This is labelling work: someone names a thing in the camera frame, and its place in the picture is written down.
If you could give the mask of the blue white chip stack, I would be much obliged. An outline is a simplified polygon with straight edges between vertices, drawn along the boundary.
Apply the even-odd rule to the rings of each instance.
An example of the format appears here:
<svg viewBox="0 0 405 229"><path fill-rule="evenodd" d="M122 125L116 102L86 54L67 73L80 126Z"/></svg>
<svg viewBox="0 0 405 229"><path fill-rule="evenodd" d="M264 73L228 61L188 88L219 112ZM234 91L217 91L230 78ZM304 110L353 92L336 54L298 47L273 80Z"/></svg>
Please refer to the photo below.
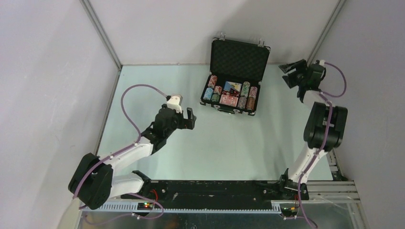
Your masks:
<svg viewBox="0 0 405 229"><path fill-rule="evenodd" d="M210 101L212 95L213 95L213 88L207 87L207 88L205 89L205 91L204 91L204 94L203 94L202 99L203 99L203 100Z"/></svg>

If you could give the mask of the dark green chip stack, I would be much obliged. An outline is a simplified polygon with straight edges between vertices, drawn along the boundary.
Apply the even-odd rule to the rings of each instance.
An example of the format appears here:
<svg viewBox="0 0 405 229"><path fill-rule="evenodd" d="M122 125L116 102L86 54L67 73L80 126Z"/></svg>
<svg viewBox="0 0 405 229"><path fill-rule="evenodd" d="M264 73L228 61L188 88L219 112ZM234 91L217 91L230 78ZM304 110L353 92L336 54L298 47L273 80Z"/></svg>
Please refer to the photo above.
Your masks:
<svg viewBox="0 0 405 229"><path fill-rule="evenodd" d="M219 94L213 94L211 97L211 102L213 103L218 103L220 101L220 95Z"/></svg>

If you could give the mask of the red white chip roll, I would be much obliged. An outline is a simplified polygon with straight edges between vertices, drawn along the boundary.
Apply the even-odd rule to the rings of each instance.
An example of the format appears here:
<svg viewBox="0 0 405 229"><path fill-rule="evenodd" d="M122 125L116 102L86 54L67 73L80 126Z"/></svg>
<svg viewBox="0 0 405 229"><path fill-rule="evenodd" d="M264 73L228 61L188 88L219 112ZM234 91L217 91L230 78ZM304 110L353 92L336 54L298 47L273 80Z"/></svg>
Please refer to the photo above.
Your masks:
<svg viewBox="0 0 405 229"><path fill-rule="evenodd" d="M210 78L209 78L209 80L208 80L207 86L208 86L209 88L214 89L215 86L216 86L217 79L218 79L218 77L217 77L216 75L211 75Z"/></svg>

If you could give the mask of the pink white chip stack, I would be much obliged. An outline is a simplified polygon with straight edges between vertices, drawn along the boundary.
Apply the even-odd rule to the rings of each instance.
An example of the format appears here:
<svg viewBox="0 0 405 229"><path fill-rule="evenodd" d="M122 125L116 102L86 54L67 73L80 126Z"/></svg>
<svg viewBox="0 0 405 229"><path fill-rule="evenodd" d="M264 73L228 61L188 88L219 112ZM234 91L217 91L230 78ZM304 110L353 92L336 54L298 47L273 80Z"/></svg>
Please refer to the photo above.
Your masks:
<svg viewBox="0 0 405 229"><path fill-rule="evenodd" d="M258 91L258 88L257 88L257 87L251 86L250 89L249 89L248 97L256 98L257 91Z"/></svg>

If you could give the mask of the black aluminium poker case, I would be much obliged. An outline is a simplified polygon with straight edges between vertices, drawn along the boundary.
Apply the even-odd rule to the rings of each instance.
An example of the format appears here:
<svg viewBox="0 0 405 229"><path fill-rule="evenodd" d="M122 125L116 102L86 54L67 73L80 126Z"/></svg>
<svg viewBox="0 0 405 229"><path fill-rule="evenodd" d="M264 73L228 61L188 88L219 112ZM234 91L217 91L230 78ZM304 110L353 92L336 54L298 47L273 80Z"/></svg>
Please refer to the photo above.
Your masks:
<svg viewBox="0 0 405 229"><path fill-rule="evenodd" d="M200 97L200 104L210 106L217 111L228 114L246 114L249 116L255 116L260 95L260 86L264 77L270 51L271 48L266 46L263 40L254 44L229 40L226 39L223 34L219 37L214 37L211 43L209 76ZM223 94L229 95L229 92L223 90L226 81L240 84L243 84L243 82L250 82L250 87L257 87L258 91L254 110L248 111L246 107L245 109L238 109L237 107L223 105L219 102L213 103L211 100L203 100L203 94L208 87L207 84L211 75L216 75L218 77L216 86L222 87L222 93L220 96Z"/></svg>

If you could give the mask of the red white chip stack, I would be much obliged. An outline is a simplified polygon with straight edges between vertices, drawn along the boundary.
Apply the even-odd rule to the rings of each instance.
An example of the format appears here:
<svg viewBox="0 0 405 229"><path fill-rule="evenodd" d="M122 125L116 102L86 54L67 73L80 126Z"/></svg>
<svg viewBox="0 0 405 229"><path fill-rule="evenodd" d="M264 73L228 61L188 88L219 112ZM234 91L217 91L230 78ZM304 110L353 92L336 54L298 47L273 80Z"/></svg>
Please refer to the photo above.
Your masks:
<svg viewBox="0 0 405 229"><path fill-rule="evenodd" d="M220 95L222 93L222 87L221 86L215 86L213 89L213 94L218 94Z"/></svg>

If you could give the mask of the black red triangular chip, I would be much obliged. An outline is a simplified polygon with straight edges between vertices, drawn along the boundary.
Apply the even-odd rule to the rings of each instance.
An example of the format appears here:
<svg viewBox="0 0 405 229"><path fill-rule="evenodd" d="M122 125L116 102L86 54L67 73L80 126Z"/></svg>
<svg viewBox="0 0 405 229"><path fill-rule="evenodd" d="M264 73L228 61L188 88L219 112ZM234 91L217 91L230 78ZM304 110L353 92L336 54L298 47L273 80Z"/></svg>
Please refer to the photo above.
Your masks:
<svg viewBox="0 0 405 229"><path fill-rule="evenodd" d="M229 90L229 95L232 97L239 97L240 96L240 92L234 88L231 88Z"/></svg>

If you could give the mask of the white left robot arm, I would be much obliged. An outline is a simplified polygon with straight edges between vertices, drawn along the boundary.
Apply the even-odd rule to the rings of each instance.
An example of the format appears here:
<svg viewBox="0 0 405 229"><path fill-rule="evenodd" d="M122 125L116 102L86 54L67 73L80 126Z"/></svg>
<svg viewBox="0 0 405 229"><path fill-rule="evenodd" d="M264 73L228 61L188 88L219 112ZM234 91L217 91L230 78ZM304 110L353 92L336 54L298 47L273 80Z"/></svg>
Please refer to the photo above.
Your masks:
<svg viewBox="0 0 405 229"><path fill-rule="evenodd" d="M100 159L92 153L84 155L73 174L68 190L79 198L86 207L97 209L107 200L124 194L134 193L138 198L147 198L151 186L144 179L131 172L120 175L120 171L136 161L158 152L177 129L194 129L197 117L187 108L183 113L162 105L154 122L141 133L139 140Z"/></svg>

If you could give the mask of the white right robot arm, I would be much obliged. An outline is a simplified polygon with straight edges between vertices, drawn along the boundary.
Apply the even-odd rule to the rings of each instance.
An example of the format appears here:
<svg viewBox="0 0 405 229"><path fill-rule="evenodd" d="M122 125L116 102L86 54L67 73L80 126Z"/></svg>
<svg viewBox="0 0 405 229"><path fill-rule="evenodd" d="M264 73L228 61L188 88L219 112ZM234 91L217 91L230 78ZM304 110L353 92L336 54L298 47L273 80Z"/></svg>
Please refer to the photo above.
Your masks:
<svg viewBox="0 0 405 229"><path fill-rule="evenodd" d="M298 99L311 109L304 128L303 149L279 180L277 191L283 199L291 199L301 192L315 165L343 140L348 110L334 105L329 100L331 94L320 89L326 77L326 65L324 60L308 64L304 59L279 65L287 86L298 87Z"/></svg>

